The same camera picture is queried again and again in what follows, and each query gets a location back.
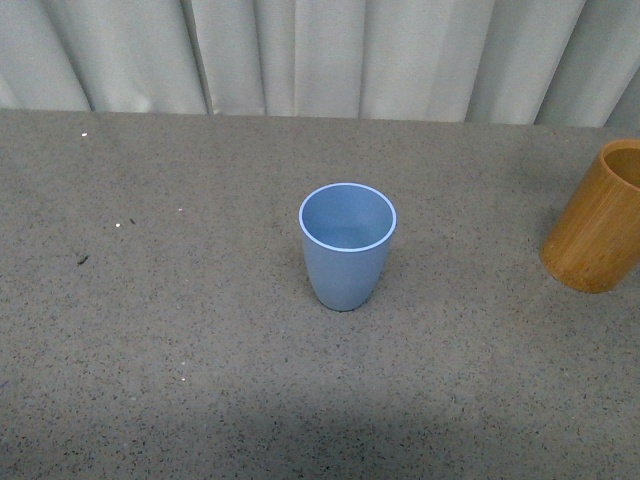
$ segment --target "cup rim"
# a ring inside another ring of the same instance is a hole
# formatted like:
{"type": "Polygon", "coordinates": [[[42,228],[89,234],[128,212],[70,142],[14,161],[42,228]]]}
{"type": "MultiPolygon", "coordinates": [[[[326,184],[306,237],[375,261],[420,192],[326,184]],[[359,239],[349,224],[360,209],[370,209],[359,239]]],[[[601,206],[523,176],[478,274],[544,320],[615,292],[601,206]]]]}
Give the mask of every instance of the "cup rim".
{"type": "Polygon", "coordinates": [[[605,170],[615,179],[619,180],[623,184],[625,184],[628,188],[635,190],[636,192],[640,192],[640,187],[634,185],[624,177],[618,175],[607,163],[607,155],[615,152],[616,150],[639,150],[640,151],[640,139],[636,138],[620,138],[617,140],[612,140],[607,142],[598,153],[598,160],[600,164],[605,168],[605,170]]]}
{"type": "Polygon", "coordinates": [[[334,252],[356,253],[356,252],[365,252],[367,250],[372,250],[372,249],[376,248],[377,246],[382,245],[384,242],[386,242],[389,239],[389,237],[391,237],[391,235],[393,234],[394,230],[396,229],[397,215],[396,215],[396,209],[393,207],[393,204],[391,203],[391,201],[383,193],[379,192],[375,188],[371,188],[371,187],[369,187],[367,185],[363,185],[361,183],[340,182],[340,183],[331,183],[329,185],[325,185],[323,187],[320,187],[320,188],[314,190],[309,195],[307,195],[307,198],[305,198],[304,201],[302,202],[302,205],[300,205],[300,210],[298,210],[298,222],[300,223],[300,227],[302,228],[302,231],[304,232],[306,237],[308,239],[310,239],[312,242],[314,242],[316,245],[319,245],[319,246],[321,246],[323,248],[326,248],[328,250],[332,250],[334,252]],[[389,210],[391,211],[391,226],[389,227],[389,230],[387,231],[387,233],[380,240],[378,240],[377,242],[372,243],[371,245],[366,245],[364,247],[360,247],[360,248],[334,247],[334,246],[329,245],[327,243],[321,242],[320,240],[315,238],[313,235],[311,235],[311,233],[309,233],[309,231],[307,230],[307,227],[305,226],[304,221],[302,220],[302,212],[304,211],[304,207],[307,205],[307,202],[311,199],[311,197],[313,197],[317,193],[322,192],[323,190],[328,190],[329,188],[335,188],[335,187],[344,187],[344,186],[358,187],[358,188],[364,188],[365,190],[369,190],[369,191],[375,193],[376,195],[378,195],[380,198],[382,198],[382,200],[384,200],[385,203],[387,204],[387,206],[389,207],[389,210]]]}

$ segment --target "blue plastic cup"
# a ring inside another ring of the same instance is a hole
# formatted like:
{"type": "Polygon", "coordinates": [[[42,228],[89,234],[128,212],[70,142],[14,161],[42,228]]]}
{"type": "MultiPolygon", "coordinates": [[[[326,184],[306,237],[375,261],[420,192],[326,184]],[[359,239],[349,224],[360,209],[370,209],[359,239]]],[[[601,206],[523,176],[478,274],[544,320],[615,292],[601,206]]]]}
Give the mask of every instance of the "blue plastic cup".
{"type": "Polygon", "coordinates": [[[365,185],[334,183],[302,202],[299,221],[318,299],[332,310],[358,308],[378,281],[396,228],[389,199],[365,185]]]}

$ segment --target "white curtain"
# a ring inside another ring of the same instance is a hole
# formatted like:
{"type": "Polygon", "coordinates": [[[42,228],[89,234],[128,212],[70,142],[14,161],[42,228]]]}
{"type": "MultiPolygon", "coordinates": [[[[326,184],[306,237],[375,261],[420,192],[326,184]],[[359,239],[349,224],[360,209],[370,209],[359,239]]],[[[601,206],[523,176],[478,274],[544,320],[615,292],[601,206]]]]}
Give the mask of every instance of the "white curtain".
{"type": "Polygon", "coordinates": [[[0,107],[640,128],[638,0],[2,0],[0,107]]]}

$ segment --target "wooden cup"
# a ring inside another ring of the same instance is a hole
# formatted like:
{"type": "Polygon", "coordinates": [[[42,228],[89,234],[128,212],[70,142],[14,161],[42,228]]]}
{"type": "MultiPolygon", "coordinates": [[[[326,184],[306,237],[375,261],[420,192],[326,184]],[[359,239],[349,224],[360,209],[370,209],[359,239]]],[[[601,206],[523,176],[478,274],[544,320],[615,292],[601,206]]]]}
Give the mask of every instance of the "wooden cup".
{"type": "Polygon", "coordinates": [[[640,261],[640,140],[607,143],[540,252],[560,282],[611,290],[640,261]]]}

